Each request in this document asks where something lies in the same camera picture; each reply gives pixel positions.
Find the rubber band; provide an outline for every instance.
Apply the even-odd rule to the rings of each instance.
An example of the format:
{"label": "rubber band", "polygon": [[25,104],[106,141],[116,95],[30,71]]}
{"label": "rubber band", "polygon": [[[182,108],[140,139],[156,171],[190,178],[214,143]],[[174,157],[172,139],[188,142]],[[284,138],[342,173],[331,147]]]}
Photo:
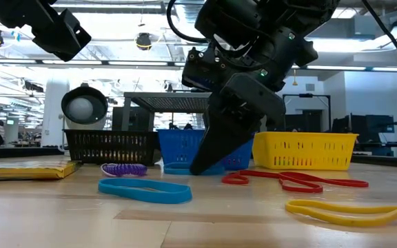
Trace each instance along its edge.
{"label": "rubber band", "polygon": [[178,204],[192,200],[189,186],[156,180],[106,178],[99,181],[99,191],[148,203]]}
{"label": "rubber band", "polygon": [[[361,180],[349,179],[324,179],[316,176],[307,175],[299,172],[258,172],[252,170],[241,170],[233,174],[229,174],[221,179],[222,183],[231,185],[247,185],[249,178],[246,176],[256,176],[263,178],[277,178],[281,187],[290,192],[300,193],[321,193],[323,186],[310,182],[328,183],[331,185],[339,185],[346,187],[369,187],[369,183]],[[285,184],[286,181],[291,181],[306,187],[294,187]]]}
{"label": "rubber band", "polygon": [[[163,172],[171,175],[191,176],[190,165],[190,163],[169,163],[163,166]],[[212,166],[205,170],[201,176],[222,175],[224,173],[225,168],[223,166]]]}
{"label": "rubber band", "polygon": [[[327,223],[348,227],[378,227],[397,220],[397,206],[352,207],[324,203],[317,200],[290,200],[286,210],[293,214],[303,214]],[[314,208],[347,214],[382,214],[376,217],[346,217],[317,211]]]}

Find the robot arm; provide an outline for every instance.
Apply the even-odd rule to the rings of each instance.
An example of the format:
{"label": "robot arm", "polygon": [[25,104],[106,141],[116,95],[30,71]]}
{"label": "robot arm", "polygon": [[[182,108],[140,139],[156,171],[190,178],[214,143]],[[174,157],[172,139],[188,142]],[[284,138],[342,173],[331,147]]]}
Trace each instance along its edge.
{"label": "robot arm", "polygon": [[[205,52],[195,48],[189,52],[182,77],[184,85],[212,92],[205,113],[207,131],[190,168],[193,174],[201,174],[248,142],[265,115],[275,125],[283,120],[285,104],[276,92],[283,88],[293,64],[304,66],[318,58],[305,37],[330,20],[338,3],[205,2],[195,27],[209,40],[209,46]],[[227,51],[218,44],[216,35],[233,48],[244,47]]]}
{"label": "robot arm", "polygon": [[91,36],[70,11],[58,14],[50,6],[55,2],[0,0],[0,23],[7,28],[31,26],[33,42],[61,60],[69,61],[91,41]]}

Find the purple toy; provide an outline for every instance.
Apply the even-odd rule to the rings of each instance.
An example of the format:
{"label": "purple toy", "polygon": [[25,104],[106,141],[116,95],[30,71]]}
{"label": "purple toy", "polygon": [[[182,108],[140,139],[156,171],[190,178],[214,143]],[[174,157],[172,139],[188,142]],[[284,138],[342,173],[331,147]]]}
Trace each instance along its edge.
{"label": "purple toy", "polygon": [[141,164],[103,164],[101,166],[102,172],[106,176],[120,177],[125,175],[144,176],[146,175],[147,167]]}

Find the wooden tabletop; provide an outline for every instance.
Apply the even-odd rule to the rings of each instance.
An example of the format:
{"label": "wooden tabletop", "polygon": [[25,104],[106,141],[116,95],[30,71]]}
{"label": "wooden tabletop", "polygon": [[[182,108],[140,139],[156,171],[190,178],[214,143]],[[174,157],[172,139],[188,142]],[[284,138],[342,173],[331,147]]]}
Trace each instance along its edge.
{"label": "wooden tabletop", "polygon": [[[17,160],[61,159],[66,158]],[[63,180],[1,181],[0,248],[397,248],[397,221],[378,228],[341,227],[284,210],[289,199],[397,205],[397,168],[353,164],[348,172],[307,173],[366,180],[370,188],[326,185],[322,194],[295,194],[284,192],[274,179],[223,185],[220,176],[164,175],[155,167],[148,178],[188,184],[194,196],[189,203],[160,205],[99,193],[102,174],[94,165],[84,165]]]}

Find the red rubber band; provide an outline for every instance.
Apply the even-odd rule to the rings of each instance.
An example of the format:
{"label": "red rubber band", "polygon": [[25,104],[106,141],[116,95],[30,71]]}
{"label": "red rubber band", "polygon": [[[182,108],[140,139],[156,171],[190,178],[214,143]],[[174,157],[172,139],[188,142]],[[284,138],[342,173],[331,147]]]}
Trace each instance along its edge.
{"label": "red rubber band", "polygon": [[[300,192],[300,193],[321,193],[323,192],[323,186],[315,183],[328,183],[331,185],[340,185],[347,187],[369,187],[369,183],[361,180],[349,180],[349,179],[325,179],[319,178],[317,176],[311,176],[299,172],[257,172],[252,170],[241,170],[224,176],[221,179],[222,183],[230,185],[247,185],[249,184],[249,178],[246,176],[256,176],[263,178],[277,178],[281,187],[284,190],[290,192]],[[293,183],[298,183],[299,185],[304,185],[306,187],[294,187],[285,184],[286,181],[291,181]]]}

